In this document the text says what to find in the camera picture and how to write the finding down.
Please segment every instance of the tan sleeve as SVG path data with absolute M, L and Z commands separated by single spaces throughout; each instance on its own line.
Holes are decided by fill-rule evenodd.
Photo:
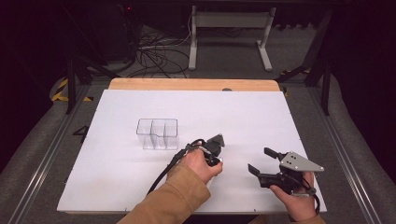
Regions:
M 324 222 L 324 220 L 320 217 L 320 215 L 317 215 L 315 217 L 309 218 L 307 220 L 304 221 L 300 221 L 300 222 L 291 222 L 294 224 L 326 224 Z
M 210 192 L 189 167 L 178 164 L 166 182 L 152 191 L 119 223 L 182 223 L 210 198 Z

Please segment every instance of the plastic compartment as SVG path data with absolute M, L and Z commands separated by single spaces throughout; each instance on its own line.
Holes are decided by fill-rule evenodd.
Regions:
M 143 149 L 177 149 L 177 119 L 140 119 L 136 129 Z

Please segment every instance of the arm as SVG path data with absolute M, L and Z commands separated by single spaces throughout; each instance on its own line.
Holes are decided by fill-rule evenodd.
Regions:
M 119 223 L 182 223 L 209 199 L 205 184 L 221 170 L 222 162 L 209 167 L 201 150 L 189 152 L 168 173 L 165 184 L 152 191 Z
M 310 186 L 314 186 L 313 173 L 304 173 L 304 179 Z M 295 197 L 287 194 L 278 186 L 271 186 L 271 191 L 286 206 L 289 215 L 298 224 L 324 224 L 324 220 L 315 212 L 315 199 L 313 197 Z

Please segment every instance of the white board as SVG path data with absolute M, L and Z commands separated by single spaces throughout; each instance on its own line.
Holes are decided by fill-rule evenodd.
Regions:
M 135 133 L 139 119 L 177 119 L 179 149 L 223 134 L 223 172 L 209 182 L 212 197 L 197 214 L 286 211 L 248 171 L 250 163 L 262 173 L 279 172 L 279 161 L 265 155 L 264 147 L 306 157 L 281 91 L 119 90 L 104 91 L 58 211 L 125 212 L 144 199 L 178 150 L 143 149 Z M 321 211 L 326 211 L 316 187 Z

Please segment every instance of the human hand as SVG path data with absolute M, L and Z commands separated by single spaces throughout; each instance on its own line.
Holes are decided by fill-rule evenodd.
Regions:
M 308 182 L 309 186 L 314 187 L 314 175 L 312 172 L 303 173 L 303 178 Z M 295 221 L 307 220 L 317 215 L 315 211 L 315 199 L 311 197 L 296 197 L 287 194 L 278 186 L 272 185 L 271 191 L 286 206 L 289 215 Z
M 207 165 L 205 161 L 204 152 L 200 149 L 195 149 L 188 152 L 181 160 L 180 163 L 187 165 L 190 169 L 192 169 L 205 184 L 209 182 L 209 180 L 221 173 L 223 162 L 219 162 L 215 166 Z

